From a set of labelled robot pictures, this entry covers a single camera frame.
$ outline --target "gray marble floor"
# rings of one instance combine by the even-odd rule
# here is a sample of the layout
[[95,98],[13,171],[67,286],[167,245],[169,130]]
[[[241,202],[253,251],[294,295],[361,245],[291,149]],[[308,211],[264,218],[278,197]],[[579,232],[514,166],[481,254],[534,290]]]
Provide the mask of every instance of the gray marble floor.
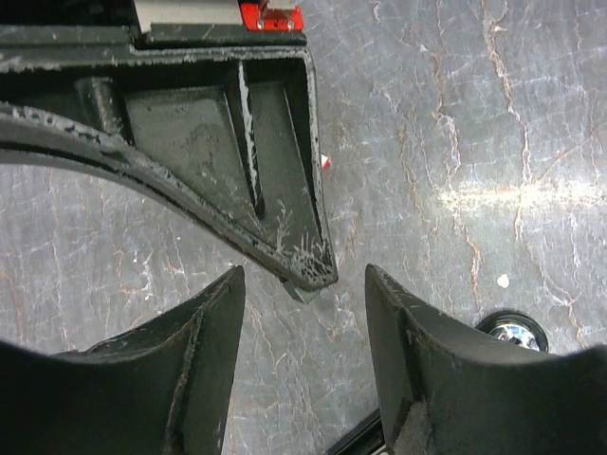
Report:
[[4,339],[85,349],[245,264],[226,454],[322,453],[374,409],[370,262],[467,323],[524,310],[555,353],[607,340],[607,1],[302,7],[340,269],[309,305],[135,192],[0,167]]

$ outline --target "black plastic part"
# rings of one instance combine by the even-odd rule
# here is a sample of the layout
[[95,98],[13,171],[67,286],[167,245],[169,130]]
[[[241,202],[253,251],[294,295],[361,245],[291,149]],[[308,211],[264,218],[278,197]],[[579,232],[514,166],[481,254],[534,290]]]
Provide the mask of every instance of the black plastic part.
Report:
[[476,325],[476,330],[480,330],[481,332],[488,334],[498,325],[510,322],[525,327],[529,332],[534,335],[538,343],[538,348],[540,348],[540,351],[542,351],[543,353],[548,352],[548,337],[546,336],[546,333],[543,330],[542,326],[540,326],[540,324],[538,324],[535,320],[530,318],[525,313],[521,313],[519,311],[501,310],[492,313]]
[[152,24],[137,42],[139,48],[219,46],[305,46],[297,31],[248,31],[245,26]]
[[326,455],[372,455],[384,446],[379,409],[360,422]]
[[0,453],[221,453],[245,307],[242,267],[86,352],[0,342]]
[[388,447],[424,400],[437,453],[607,453],[607,347],[558,357],[504,343],[374,265],[365,291]]
[[0,162],[117,181],[303,291],[335,282],[307,50],[133,39],[126,27],[0,27]]

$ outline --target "curved black bracket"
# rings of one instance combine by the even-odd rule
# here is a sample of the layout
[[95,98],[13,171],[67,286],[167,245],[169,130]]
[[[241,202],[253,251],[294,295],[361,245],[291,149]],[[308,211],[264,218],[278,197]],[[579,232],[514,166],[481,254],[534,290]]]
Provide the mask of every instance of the curved black bracket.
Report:
[[559,357],[499,341],[374,265],[365,290],[388,447],[424,401],[436,453],[607,453],[607,347]]
[[86,352],[0,342],[0,453],[221,453],[245,308],[234,268]]
[[338,278],[302,46],[137,50],[127,28],[0,27],[0,162],[117,181],[304,291]]

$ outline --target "small caster wheel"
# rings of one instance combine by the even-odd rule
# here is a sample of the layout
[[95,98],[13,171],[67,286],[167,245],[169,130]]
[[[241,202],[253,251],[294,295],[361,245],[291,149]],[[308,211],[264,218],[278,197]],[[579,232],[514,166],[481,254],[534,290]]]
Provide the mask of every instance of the small caster wheel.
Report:
[[523,313],[503,310],[484,318],[476,330],[522,348],[548,352],[548,338],[540,324]]

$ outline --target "white paint chip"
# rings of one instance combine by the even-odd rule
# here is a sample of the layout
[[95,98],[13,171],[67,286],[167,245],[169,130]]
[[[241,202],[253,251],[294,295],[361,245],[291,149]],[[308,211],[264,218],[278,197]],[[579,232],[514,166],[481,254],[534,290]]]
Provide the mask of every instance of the white paint chip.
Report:
[[502,286],[504,289],[510,286],[510,280],[508,279],[508,275],[505,273],[500,278],[497,279],[497,284]]

